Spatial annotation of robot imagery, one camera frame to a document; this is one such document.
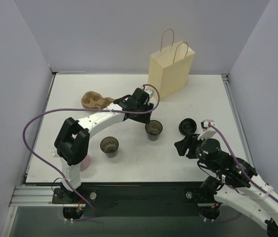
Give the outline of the dark plastic cup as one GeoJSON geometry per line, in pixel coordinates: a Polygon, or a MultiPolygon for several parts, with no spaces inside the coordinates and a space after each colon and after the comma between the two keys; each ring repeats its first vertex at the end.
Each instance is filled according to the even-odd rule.
{"type": "Polygon", "coordinates": [[[100,149],[107,157],[113,158],[118,154],[119,142],[115,137],[105,137],[100,143],[100,149]]]}
{"type": "Polygon", "coordinates": [[[163,125],[158,120],[151,120],[144,128],[147,138],[151,141],[156,141],[163,131],[163,125]]]}

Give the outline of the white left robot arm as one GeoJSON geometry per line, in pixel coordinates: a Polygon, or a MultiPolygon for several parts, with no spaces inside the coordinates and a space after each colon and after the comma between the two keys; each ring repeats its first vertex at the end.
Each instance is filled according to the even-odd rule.
{"type": "Polygon", "coordinates": [[[150,122],[151,110],[154,104],[150,102],[154,91],[136,88],[132,95],[118,98],[109,104],[102,112],[74,120],[64,121],[55,140],[57,154],[61,157],[62,172],[66,188],[64,198],[71,203],[81,198],[80,163],[87,157],[90,139],[107,127],[131,119],[147,124],[150,122]]]}

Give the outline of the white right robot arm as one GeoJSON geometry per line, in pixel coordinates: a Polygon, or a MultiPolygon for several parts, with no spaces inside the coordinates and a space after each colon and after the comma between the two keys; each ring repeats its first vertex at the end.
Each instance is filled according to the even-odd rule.
{"type": "Polygon", "coordinates": [[[196,159],[200,168],[215,174],[202,183],[200,197],[237,210],[258,223],[268,236],[278,237],[278,195],[273,188],[245,160],[233,159],[223,151],[218,140],[198,137],[188,134],[174,146],[179,156],[196,159]]]}

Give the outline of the black cup lid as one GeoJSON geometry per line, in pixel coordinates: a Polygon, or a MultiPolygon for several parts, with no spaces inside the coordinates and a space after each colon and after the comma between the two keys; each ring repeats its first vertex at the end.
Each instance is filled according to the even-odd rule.
{"type": "Polygon", "coordinates": [[[193,119],[185,118],[180,122],[178,129],[180,133],[184,136],[186,136],[189,133],[194,134],[197,130],[197,124],[193,119]]]}

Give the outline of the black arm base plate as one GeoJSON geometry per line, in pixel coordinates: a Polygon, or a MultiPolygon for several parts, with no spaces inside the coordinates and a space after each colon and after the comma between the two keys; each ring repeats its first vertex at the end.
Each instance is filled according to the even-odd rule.
{"type": "Polygon", "coordinates": [[[77,192],[53,190],[64,217],[189,217],[217,219],[220,204],[201,182],[82,183],[77,192]]]}

